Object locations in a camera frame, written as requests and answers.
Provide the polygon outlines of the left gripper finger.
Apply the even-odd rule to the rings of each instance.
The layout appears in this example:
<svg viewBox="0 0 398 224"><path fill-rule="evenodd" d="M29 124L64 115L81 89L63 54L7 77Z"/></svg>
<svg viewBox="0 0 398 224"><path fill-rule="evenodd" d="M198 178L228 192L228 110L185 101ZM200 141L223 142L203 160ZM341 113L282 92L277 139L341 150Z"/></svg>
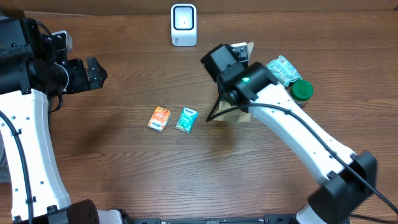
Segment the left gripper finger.
<svg viewBox="0 0 398 224"><path fill-rule="evenodd" d="M96 90L103 87L104 78L100 73L91 73L88 75L88 77L89 77L89 84L88 84L89 90Z"/></svg>
<svg viewBox="0 0 398 224"><path fill-rule="evenodd" d="M95 57L86 60L88 68L87 74L89 78L107 78L107 71L99 64Z"/></svg>

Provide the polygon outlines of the beige plastic pouch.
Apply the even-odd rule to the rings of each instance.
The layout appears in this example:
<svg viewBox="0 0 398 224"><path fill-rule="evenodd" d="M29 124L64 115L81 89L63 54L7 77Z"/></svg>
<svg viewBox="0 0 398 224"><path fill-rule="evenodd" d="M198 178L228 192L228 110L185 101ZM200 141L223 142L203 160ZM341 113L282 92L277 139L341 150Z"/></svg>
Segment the beige plastic pouch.
<svg viewBox="0 0 398 224"><path fill-rule="evenodd" d="M252 50L254 48L254 42L248 42L248 54L249 54L249 59L251 57ZM241 61L245 67L248 66L249 60L248 61ZM226 100L220 100L217 108L216 108L216 113L220 113L224 110L230 109L232 106L226 101ZM251 115L249 113L242 112L241 110L236 110L236 111L231 111L229 113L223 114L217 118L215 118L217 121L226 121L230 123L243 123L243 122L250 122L251 120Z"/></svg>

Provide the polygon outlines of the teal wet wipes pack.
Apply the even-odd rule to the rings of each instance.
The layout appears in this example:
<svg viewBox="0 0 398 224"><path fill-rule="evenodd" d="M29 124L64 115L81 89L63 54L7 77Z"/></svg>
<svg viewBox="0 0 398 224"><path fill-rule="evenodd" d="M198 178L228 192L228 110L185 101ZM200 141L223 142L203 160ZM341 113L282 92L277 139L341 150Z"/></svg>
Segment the teal wet wipes pack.
<svg viewBox="0 0 398 224"><path fill-rule="evenodd" d="M276 77L277 81L285 87L289 87L302 79L297 69L283 55L271 60L266 64L266 67Z"/></svg>

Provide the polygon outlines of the teal Kleenex tissue pack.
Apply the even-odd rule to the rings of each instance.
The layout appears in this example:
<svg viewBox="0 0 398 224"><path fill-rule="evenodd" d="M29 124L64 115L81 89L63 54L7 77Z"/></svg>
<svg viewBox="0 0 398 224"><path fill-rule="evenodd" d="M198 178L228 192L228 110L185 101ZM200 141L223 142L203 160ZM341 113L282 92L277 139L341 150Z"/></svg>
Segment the teal Kleenex tissue pack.
<svg viewBox="0 0 398 224"><path fill-rule="evenodd" d="M197 118L198 118L197 111L184 107L182 109L182 112L180 114L180 117L177 121L175 128L184 133L190 134Z"/></svg>

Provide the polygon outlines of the orange Kleenex tissue pack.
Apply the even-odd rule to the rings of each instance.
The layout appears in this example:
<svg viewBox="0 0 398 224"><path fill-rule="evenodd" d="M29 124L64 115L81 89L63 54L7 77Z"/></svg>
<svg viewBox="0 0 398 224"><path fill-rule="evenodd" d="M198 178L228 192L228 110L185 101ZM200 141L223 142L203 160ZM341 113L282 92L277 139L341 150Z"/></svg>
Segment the orange Kleenex tissue pack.
<svg viewBox="0 0 398 224"><path fill-rule="evenodd" d="M171 118L171 111L167 108L157 106L154 110L149 122L148 127L162 133L169 123Z"/></svg>

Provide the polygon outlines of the green lid jar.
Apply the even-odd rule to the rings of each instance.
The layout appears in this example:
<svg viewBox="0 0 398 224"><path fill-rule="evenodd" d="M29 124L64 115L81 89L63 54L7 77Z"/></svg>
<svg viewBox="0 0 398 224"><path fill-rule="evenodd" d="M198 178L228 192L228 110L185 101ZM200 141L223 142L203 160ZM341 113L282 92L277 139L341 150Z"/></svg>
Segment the green lid jar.
<svg viewBox="0 0 398 224"><path fill-rule="evenodd" d="M290 87L289 93L296 104L303 107L313 96L313 85L307 80L297 80Z"/></svg>

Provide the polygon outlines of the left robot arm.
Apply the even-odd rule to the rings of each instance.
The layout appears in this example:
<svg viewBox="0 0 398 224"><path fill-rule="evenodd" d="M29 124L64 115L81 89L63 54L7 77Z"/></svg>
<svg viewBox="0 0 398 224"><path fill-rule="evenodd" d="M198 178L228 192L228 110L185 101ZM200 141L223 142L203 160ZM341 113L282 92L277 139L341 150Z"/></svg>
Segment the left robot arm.
<svg viewBox="0 0 398 224"><path fill-rule="evenodd" d="M1 21L1 137L12 185L14 223L98 223L91 200L72 203L49 133L49 100L99 89L106 70L91 57L68 59L65 31L30 18Z"/></svg>

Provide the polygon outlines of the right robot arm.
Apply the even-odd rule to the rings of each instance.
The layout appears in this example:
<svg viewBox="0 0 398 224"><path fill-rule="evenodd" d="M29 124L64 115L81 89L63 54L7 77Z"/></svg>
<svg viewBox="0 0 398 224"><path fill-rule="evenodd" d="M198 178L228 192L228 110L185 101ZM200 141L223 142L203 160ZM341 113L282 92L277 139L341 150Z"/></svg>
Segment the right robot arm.
<svg viewBox="0 0 398 224"><path fill-rule="evenodd" d="M358 155L324 131L265 65L249 65L228 44L215 47L201 62L220 97L271 128L319 184L294 223L344 223L371 196L376 158L370 152Z"/></svg>

